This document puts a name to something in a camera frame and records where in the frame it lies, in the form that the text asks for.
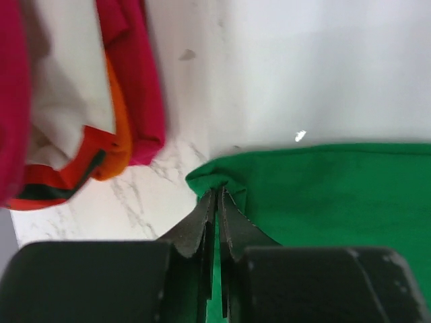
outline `white speck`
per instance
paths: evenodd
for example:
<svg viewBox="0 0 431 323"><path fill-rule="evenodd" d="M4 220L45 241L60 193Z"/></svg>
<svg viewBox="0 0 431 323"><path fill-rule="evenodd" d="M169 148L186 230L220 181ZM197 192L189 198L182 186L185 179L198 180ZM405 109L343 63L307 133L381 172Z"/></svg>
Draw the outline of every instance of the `white speck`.
<svg viewBox="0 0 431 323"><path fill-rule="evenodd" d="M305 130L301 130L300 132L296 133L296 137L295 137L295 141L299 142L302 140L302 138L304 138L305 134L307 132Z"/></svg>

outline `white fabric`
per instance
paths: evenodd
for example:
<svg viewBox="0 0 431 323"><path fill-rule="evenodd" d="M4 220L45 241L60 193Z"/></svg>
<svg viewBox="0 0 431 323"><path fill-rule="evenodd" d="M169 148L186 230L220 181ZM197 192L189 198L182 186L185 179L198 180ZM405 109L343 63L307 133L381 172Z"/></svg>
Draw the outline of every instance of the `white fabric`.
<svg viewBox="0 0 431 323"><path fill-rule="evenodd" d="M49 43L43 57L30 51L34 131L27 163L61 169L76 156L85 125L115 132L98 15L88 0L22 1L27 9L34 6L44 27L45 35L28 37L46 37Z"/></svg>
<svg viewBox="0 0 431 323"><path fill-rule="evenodd" d="M431 140L431 1L226 6L224 66L211 86L224 93L211 111L215 155L233 145Z"/></svg>

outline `clothing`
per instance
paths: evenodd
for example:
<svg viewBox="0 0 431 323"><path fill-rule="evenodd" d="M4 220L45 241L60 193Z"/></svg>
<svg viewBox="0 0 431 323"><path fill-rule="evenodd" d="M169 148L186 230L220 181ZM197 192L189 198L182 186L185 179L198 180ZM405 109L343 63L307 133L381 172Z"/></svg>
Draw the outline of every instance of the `clothing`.
<svg viewBox="0 0 431 323"><path fill-rule="evenodd" d="M132 154L132 137L130 133L129 117L124 103L123 93L118 83L112 64L106 58L106 71L108 73L112 103L115 110L115 134L114 145L106 152L102 165L93 173L93 178L97 180L108 180L123 172L129 165Z"/></svg>
<svg viewBox="0 0 431 323"><path fill-rule="evenodd" d="M116 132L94 4L85 0L32 3L37 25L46 29L28 34L28 42L49 48L34 52L37 47L28 47L32 132L25 187L8 205L21 211L70 199L112 149ZM35 21L24 21L27 31L34 30Z"/></svg>
<svg viewBox="0 0 431 323"><path fill-rule="evenodd" d="M285 246L396 249L430 304L430 163L427 144L320 145L222 157L187 182L198 196L226 186L238 208ZM222 321L215 255L208 322Z"/></svg>
<svg viewBox="0 0 431 323"><path fill-rule="evenodd" d="M97 0L106 53L129 111L131 165L149 165L165 144L164 104L140 0Z"/></svg>
<svg viewBox="0 0 431 323"><path fill-rule="evenodd" d="M30 65L17 1L0 4L0 207L22 188L30 133Z"/></svg>

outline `pink cloth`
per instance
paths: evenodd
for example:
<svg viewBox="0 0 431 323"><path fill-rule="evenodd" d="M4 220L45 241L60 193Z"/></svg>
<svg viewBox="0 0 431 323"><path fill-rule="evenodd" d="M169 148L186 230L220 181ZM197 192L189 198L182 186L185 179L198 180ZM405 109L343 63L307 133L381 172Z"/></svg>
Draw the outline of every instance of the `pink cloth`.
<svg viewBox="0 0 431 323"><path fill-rule="evenodd" d="M30 65L19 1L0 2L0 206L22 187L30 134Z"/></svg>
<svg viewBox="0 0 431 323"><path fill-rule="evenodd" d="M165 144L164 105L141 0L97 0L103 42L125 97L130 165L149 165Z"/></svg>

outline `green cloth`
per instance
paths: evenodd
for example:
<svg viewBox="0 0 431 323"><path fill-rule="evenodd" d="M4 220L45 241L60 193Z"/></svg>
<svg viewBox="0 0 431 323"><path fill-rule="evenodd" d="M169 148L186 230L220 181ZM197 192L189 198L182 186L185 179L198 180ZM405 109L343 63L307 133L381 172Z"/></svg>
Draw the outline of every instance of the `green cloth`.
<svg viewBox="0 0 431 323"><path fill-rule="evenodd" d="M186 179L198 196L225 185L240 210L285 246L396 249L430 304L431 145L361 143L242 153L210 161ZM210 323L222 321L220 264L213 279Z"/></svg>

